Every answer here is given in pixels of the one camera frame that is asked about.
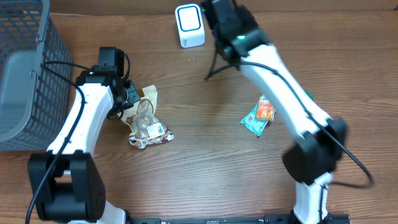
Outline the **orange snack packet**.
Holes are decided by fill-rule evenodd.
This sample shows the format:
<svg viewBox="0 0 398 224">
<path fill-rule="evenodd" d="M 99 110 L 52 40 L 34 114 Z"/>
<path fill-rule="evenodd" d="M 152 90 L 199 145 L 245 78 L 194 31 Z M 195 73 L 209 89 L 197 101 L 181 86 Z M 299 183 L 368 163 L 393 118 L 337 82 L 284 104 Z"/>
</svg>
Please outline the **orange snack packet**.
<svg viewBox="0 0 398 224">
<path fill-rule="evenodd" d="M 263 121 L 273 121 L 275 115 L 275 109 L 270 101 L 262 95 L 257 102 L 256 106 L 256 118 Z"/>
</svg>

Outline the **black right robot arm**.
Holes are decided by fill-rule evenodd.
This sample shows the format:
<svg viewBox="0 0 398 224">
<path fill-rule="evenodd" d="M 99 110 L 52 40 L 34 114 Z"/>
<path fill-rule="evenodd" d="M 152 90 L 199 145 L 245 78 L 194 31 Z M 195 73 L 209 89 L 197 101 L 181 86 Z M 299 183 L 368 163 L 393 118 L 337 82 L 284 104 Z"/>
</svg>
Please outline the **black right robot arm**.
<svg viewBox="0 0 398 224">
<path fill-rule="evenodd" d="M 295 181 L 296 200 L 288 215 L 266 215 L 264 223 L 349 223 L 326 209 L 328 188 L 342 156 L 346 125 L 332 120 L 298 84 L 276 46 L 245 6 L 235 1 L 203 1 L 216 51 L 252 81 L 271 102 L 294 145 L 282 160 Z"/>
</svg>

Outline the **green lid jar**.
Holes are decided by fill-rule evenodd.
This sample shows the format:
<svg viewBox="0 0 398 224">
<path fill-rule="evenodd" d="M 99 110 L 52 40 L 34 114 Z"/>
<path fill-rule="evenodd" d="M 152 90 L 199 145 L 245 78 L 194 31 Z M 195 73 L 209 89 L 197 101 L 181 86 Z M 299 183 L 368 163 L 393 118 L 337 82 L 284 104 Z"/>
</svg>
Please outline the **green lid jar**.
<svg viewBox="0 0 398 224">
<path fill-rule="evenodd" d="M 312 96 L 308 91 L 305 91 L 305 93 L 306 93 L 307 96 L 313 101 L 313 96 Z"/>
</svg>

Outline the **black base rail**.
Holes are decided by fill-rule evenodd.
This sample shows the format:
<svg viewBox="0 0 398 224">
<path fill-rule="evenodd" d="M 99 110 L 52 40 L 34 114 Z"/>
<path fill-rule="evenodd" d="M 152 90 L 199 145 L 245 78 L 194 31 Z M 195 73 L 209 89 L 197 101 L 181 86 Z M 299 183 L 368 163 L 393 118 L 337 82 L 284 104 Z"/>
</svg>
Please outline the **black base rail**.
<svg viewBox="0 0 398 224">
<path fill-rule="evenodd" d="M 293 211 L 290 214 L 264 215 L 263 217 L 235 217 L 235 218 L 127 218 L 128 224 L 294 224 L 300 223 Z"/>
</svg>

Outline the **brown transparent snack bag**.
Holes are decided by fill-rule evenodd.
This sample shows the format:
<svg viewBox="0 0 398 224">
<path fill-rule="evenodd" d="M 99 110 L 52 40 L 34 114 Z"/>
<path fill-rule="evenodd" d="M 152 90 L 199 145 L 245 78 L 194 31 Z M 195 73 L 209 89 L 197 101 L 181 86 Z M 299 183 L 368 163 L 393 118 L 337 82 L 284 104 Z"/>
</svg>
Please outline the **brown transparent snack bag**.
<svg viewBox="0 0 398 224">
<path fill-rule="evenodd" d="M 138 94 L 141 100 L 132 108 L 124 110 L 121 121 L 131 130 L 129 137 L 135 136 L 142 139 L 149 137 L 147 128 L 159 122 L 155 117 L 158 92 L 155 85 L 150 85 L 140 89 Z"/>
</svg>

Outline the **white patterned wrapper packet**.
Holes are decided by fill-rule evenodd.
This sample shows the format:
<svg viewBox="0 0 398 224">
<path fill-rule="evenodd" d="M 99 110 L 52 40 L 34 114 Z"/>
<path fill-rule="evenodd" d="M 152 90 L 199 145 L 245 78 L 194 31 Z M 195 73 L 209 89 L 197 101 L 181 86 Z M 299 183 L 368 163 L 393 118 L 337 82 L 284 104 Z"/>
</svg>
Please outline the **white patterned wrapper packet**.
<svg viewBox="0 0 398 224">
<path fill-rule="evenodd" d="M 134 135 L 129 137 L 129 143 L 138 149 L 145 149 L 147 146 L 172 140 L 174 140 L 174 133 L 161 122 L 139 128 Z"/>
</svg>

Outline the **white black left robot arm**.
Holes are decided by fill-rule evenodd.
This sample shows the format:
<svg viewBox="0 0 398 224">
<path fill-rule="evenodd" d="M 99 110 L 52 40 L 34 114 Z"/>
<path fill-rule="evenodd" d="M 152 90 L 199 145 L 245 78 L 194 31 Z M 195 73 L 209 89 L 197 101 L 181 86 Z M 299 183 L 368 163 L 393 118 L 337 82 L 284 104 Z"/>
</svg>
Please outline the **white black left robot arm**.
<svg viewBox="0 0 398 224">
<path fill-rule="evenodd" d="M 82 67 L 73 82 L 76 95 L 57 137 L 45 153 L 32 154 L 28 174 L 33 197 L 25 222 L 33 211 L 58 223 L 132 223 L 127 210 L 106 199 L 104 183 L 93 160 L 106 119 L 124 116 L 140 101 L 129 79 L 128 55 L 116 47 L 100 47 L 98 63 Z"/>
</svg>

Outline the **grey plastic mesh basket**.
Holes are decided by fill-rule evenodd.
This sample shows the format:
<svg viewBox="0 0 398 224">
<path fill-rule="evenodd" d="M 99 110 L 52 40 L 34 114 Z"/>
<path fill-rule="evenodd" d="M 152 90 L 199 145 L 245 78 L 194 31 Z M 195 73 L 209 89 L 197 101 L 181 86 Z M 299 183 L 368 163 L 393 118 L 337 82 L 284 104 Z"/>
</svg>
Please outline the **grey plastic mesh basket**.
<svg viewBox="0 0 398 224">
<path fill-rule="evenodd" d="M 46 149 L 67 116 L 71 55 L 42 0 L 1 1 L 1 150 Z"/>
</svg>

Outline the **teal tissue packet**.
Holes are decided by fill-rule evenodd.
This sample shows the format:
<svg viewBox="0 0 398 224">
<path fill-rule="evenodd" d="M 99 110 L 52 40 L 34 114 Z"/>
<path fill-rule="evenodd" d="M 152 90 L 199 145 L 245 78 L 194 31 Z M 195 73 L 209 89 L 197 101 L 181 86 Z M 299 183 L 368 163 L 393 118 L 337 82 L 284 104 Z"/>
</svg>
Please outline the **teal tissue packet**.
<svg viewBox="0 0 398 224">
<path fill-rule="evenodd" d="M 260 137 L 266 128 L 268 121 L 263 121 L 256 118 L 258 103 L 251 109 L 251 111 L 240 121 L 248 130 Z"/>
</svg>

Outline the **white barcode scanner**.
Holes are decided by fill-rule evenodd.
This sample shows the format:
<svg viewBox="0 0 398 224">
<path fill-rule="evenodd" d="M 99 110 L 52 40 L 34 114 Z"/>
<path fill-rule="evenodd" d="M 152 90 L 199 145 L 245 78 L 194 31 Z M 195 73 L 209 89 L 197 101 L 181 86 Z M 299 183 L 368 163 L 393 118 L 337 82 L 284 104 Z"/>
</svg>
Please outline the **white barcode scanner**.
<svg viewBox="0 0 398 224">
<path fill-rule="evenodd" d="M 178 36 L 182 48 L 198 47 L 205 43 L 205 28 L 201 8 L 197 4 L 184 4 L 175 9 Z"/>
</svg>

